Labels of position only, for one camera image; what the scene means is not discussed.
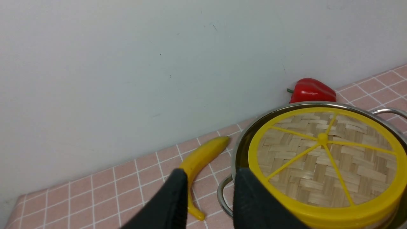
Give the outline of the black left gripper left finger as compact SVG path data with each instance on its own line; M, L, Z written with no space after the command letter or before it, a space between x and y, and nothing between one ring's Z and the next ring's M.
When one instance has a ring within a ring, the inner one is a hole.
M188 218L188 177L174 169L153 198L122 229L185 229Z

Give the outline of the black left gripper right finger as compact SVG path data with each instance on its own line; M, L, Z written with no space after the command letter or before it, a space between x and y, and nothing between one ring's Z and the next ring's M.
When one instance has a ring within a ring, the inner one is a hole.
M233 224L236 229L308 229L249 168L240 168L235 176Z

